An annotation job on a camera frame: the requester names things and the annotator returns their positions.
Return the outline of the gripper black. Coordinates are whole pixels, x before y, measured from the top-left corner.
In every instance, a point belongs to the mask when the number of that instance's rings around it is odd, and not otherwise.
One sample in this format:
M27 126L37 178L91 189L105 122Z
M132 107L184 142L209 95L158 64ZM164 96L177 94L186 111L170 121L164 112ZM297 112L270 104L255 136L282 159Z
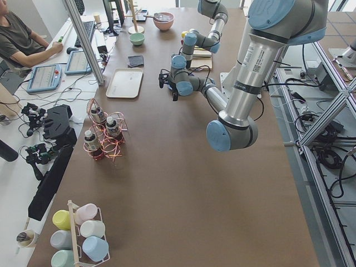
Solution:
M177 90L176 83L174 83L173 81L169 81L169 87L172 90L172 100L177 101L179 98L179 92Z
M192 58L186 57L185 60L186 60L186 68L189 69L191 67Z

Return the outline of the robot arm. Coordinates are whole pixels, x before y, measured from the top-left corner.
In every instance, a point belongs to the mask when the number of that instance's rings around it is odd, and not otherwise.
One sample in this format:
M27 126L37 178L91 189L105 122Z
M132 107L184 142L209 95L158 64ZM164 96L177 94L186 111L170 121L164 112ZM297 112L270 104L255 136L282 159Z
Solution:
M207 78L190 75L188 68L195 47L215 53L220 47L228 11L219 1L200 1L200 14L213 19L207 36L190 30L184 37L182 52L171 59L167 75L160 75L161 84L168 84L174 100L201 92L218 112L216 120L206 128L206 137L216 151L244 149L258 137L258 128L250 111L258 94L274 71L273 62L280 49L321 40L326 31L327 1L252 1L239 56L230 71L233 83L229 96Z
M221 1L199 0L197 11L214 21L207 36L193 28L184 35L181 54L185 57L186 68L191 67L195 47L218 52L222 31L228 22L228 10Z

